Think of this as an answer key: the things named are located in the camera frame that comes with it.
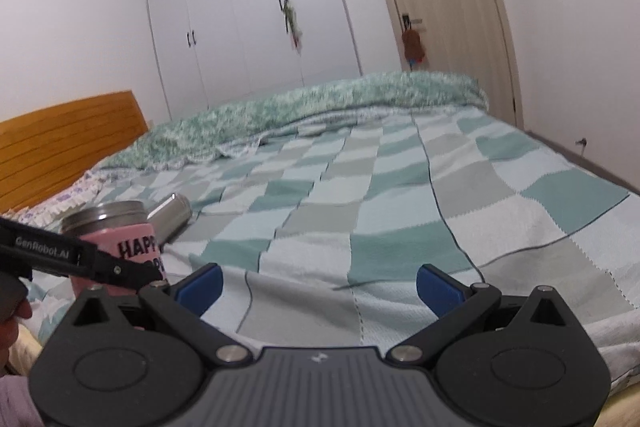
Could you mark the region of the person's left hand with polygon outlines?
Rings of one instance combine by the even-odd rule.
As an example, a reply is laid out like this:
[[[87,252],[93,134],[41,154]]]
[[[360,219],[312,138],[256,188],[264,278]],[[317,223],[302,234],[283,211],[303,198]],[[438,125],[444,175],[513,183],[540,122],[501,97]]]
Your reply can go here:
[[[12,317],[1,323],[1,374],[27,376],[38,357],[40,344],[22,324],[32,317],[32,307],[23,300]]]

